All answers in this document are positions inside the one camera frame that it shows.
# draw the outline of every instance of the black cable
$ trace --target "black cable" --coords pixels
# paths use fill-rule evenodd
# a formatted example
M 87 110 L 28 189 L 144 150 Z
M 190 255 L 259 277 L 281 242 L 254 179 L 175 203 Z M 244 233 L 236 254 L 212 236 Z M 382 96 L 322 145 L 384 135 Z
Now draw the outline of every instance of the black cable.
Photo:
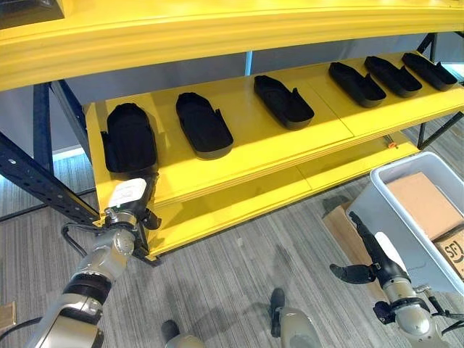
M 448 326 L 446 329 L 442 331 L 442 336 L 446 334 L 446 332 L 450 332 L 456 330 L 457 328 L 464 328 L 464 321 L 459 320 L 456 323 Z
M 81 257 L 87 256 L 87 252 L 85 251 L 85 249 L 69 235 L 70 226 L 79 228 L 79 229 L 81 229 L 81 230 L 94 232 L 95 234 L 100 233 L 101 231 L 104 230 L 104 228 L 93 227 L 93 226 L 89 226 L 89 225 L 81 225 L 81 224 L 78 224 L 78 223 L 66 223 L 66 224 L 63 225 L 63 227 L 62 227 L 62 229 L 61 229 L 61 234 L 62 234 L 63 238 L 65 239 L 65 241 L 66 241 L 66 242 L 67 242 L 67 243 L 68 243 L 68 244 L 81 256 Z
M 6 330 L 2 335 L 0 335 L 0 342 L 7 337 L 8 335 L 11 334 L 11 332 L 15 332 L 16 330 L 19 330 L 20 328 L 25 328 L 26 326 L 37 324 L 39 321 L 41 321 L 42 317 L 38 317 L 35 319 L 30 319 L 28 321 L 25 321 L 24 323 L 17 324 L 16 326 L 13 326 L 9 330 Z

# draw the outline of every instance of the metal bracket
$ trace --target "metal bracket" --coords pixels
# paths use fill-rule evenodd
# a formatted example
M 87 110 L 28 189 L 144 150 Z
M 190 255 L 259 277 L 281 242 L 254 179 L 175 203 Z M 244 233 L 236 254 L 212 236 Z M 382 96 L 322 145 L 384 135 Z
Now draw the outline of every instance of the metal bracket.
M 86 116 L 82 110 L 82 105 L 80 105 L 78 99 L 74 95 L 73 91 L 71 91 L 71 88 L 65 80 L 50 82 L 50 87 L 57 97 L 58 102 L 79 141 L 79 144 L 86 153 L 88 160 L 91 161 Z
M 0 133 L 0 174 L 71 220 L 91 225 L 100 218 L 94 208 L 3 133 Z

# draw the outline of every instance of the yellow shelving unit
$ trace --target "yellow shelving unit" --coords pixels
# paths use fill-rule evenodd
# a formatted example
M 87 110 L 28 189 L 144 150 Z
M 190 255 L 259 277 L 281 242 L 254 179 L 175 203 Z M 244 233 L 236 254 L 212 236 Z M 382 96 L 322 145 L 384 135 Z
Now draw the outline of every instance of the yellow shelving unit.
M 463 0 L 61 0 L 65 18 L 0 31 L 0 91 L 181 59 L 464 30 Z
M 402 54 L 384 58 L 398 65 Z M 364 59 L 346 64 L 363 71 Z M 282 128 L 253 92 L 253 77 L 172 88 L 92 103 L 86 121 L 99 206 L 107 207 L 119 181 L 104 165 L 101 131 L 118 104 L 135 102 L 149 116 L 159 155 L 159 180 L 149 207 L 163 219 L 148 235 L 150 258 L 416 153 L 401 133 L 410 125 L 464 109 L 464 88 L 435 91 L 423 82 L 417 96 L 386 90 L 381 106 L 358 107 L 328 76 L 328 65 L 269 72 L 297 87 L 315 110 L 304 129 Z M 179 94 L 194 91 L 221 113 L 235 143 L 212 161 L 197 159 L 175 113 Z M 382 136 L 393 133 L 397 148 Z
M 401 56 L 389 54 L 384 57 L 398 64 Z M 346 63 L 362 71 L 363 59 L 351 59 Z M 109 196 L 119 182 L 101 161 L 104 151 L 100 132 L 107 129 L 108 114 L 122 103 L 133 102 L 142 107 L 155 132 L 160 177 L 154 208 L 250 181 L 464 107 L 464 88 L 458 85 L 440 92 L 424 82 L 419 94 L 409 99 L 386 91 L 388 96 L 380 107 L 366 109 L 357 106 L 331 80 L 327 64 L 267 75 L 279 79 L 287 88 L 298 88 L 315 110 L 309 127 L 288 131 L 280 126 L 253 92 L 253 77 L 172 88 L 88 105 L 88 137 L 91 156 L 96 159 L 94 173 L 100 207 L 107 206 Z M 188 91 L 206 97 L 214 108 L 220 108 L 235 141 L 227 156 L 214 161 L 195 157 L 175 112 L 178 95 Z
M 388 149 L 382 138 L 372 140 L 303 165 L 158 209 L 156 212 L 163 222 L 159 230 L 150 231 L 147 236 L 149 259 L 418 152 L 401 133 L 393 134 L 392 138 L 398 143 L 397 149 Z

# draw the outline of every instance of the black metal upright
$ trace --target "black metal upright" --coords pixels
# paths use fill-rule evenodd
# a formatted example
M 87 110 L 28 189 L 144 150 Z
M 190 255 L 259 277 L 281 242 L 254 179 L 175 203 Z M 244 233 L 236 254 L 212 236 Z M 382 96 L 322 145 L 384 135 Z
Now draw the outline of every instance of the black metal upright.
M 82 110 L 82 105 L 80 105 L 80 102 L 65 80 L 50 82 L 50 86 L 57 97 L 58 102 L 79 141 L 79 144 L 86 153 L 88 160 L 91 161 L 90 147 L 88 145 L 87 137 L 86 116 Z
M 459 36 L 464 38 L 461 32 L 456 32 Z M 430 46 L 430 60 L 431 62 L 435 63 L 435 51 L 436 51 L 436 40 L 437 40 L 437 34 L 436 33 L 429 33 L 427 36 L 422 40 L 420 43 L 417 51 L 419 53 L 423 53 L 426 51 L 427 47 Z M 420 128 L 419 128 L 419 137 L 418 137 L 418 149 L 422 150 L 428 145 L 430 145 L 433 141 L 437 140 L 440 135 L 442 135 L 444 132 L 446 132 L 448 129 L 450 129 L 457 121 L 459 121 L 461 118 L 463 118 L 464 114 L 462 112 L 458 112 L 456 115 L 454 115 L 450 120 L 448 120 L 442 127 L 440 127 L 439 130 L 437 130 L 435 133 L 433 133 L 431 136 L 429 136 L 426 140 L 423 140 L 425 133 L 426 133 L 426 124 L 427 123 L 421 123 Z
M 71 220 L 91 225 L 99 219 L 99 213 L 94 208 L 3 133 L 0 133 L 0 174 Z
M 49 83 L 34 85 L 33 99 L 34 160 L 53 175 Z

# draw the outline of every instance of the sticker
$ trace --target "sticker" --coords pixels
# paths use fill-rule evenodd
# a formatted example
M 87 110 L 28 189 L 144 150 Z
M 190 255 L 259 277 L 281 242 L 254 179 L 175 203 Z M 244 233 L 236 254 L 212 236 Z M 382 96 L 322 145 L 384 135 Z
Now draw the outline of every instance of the sticker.
M 397 248 L 395 248 L 392 241 L 390 241 L 390 238 L 384 232 L 377 232 L 376 239 L 381 248 L 385 251 L 386 256 L 391 261 L 395 261 L 398 266 L 400 266 L 407 273 L 405 263 L 399 255 Z
M 146 181 L 142 178 L 119 183 L 111 195 L 109 206 L 116 207 L 124 203 L 138 201 L 144 195 L 145 188 Z

